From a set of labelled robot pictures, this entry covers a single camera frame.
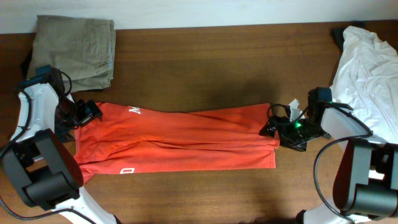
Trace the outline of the orange polo shirt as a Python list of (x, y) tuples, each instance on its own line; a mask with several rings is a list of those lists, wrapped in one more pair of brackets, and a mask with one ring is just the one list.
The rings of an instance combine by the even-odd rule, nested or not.
[(96, 174), (273, 169), (277, 137), (261, 136), (268, 104), (189, 113), (100, 103), (75, 131), (85, 181)]

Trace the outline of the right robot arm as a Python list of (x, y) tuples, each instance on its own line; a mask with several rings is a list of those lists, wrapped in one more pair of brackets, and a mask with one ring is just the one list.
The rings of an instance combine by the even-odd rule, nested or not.
[[(304, 152), (313, 139), (333, 138), (318, 152), (313, 181), (322, 204), (302, 210), (295, 223), (365, 223), (397, 217), (397, 145), (375, 135), (354, 116), (347, 104), (332, 100), (329, 88), (308, 92), (308, 106), (283, 106), (285, 116), (267, 114), (261, 136), (277, 137), (280, 145)], [(318, 165), (327, 149), (339, 144), (344, 151), (327, 200), (320, 189)]]

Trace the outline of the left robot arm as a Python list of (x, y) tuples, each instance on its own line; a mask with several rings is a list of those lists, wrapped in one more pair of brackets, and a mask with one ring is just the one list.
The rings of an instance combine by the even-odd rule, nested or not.
[(72, 86), (63, 82), (67, 76), (46, 65), (18, 84), (17, 128), (1, 150), (1, 167), (22, 201), (44, 213), (25, 217), (1, 206), (24, 221), (60, 214), (72, 223), (119, 223), (87, 192), (80, 166), (64, 146), (74, 141), (71, 130), (103, 115), (94, 101), (73, 99)]

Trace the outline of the folded olive green trousers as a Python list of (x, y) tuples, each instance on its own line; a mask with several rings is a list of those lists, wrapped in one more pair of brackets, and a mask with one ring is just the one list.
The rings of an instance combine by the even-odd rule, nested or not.
[(50, 65), (71, 78), (72, 84), (67, 78), (63, 82), (72, 92), (103, 90), (111, 86), (115, 48), (112, 20), (41, 15), (27, 77)]

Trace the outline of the white t-shirt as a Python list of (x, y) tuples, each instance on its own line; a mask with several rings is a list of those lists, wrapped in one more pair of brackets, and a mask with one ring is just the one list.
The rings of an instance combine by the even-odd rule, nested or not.
[(397, 50), (375, 32), (349, 26), (331, 100), (347, 104), (376, 137), (397, 143)]

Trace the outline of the black garment under white shirt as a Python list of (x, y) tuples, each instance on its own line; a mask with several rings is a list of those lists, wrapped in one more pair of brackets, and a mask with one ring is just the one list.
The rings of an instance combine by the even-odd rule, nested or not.
[[(350, 26), (365, 29), (366, 23), (364, 21), (354, 21), (350, 24)], [(347, 28), (347, 26), (336, 27), (336, 28), (332, 28), (330, 31), (331, 38), (333, 39), (334, 43), (336, 44), (336, 46), (338, 47), (338, 49), (340, 50), (341, 53), (343, 52), (343, 44), (345, 41), (344, 37), (343, 37), (343, 32), (345, 31), (346, 28)]]

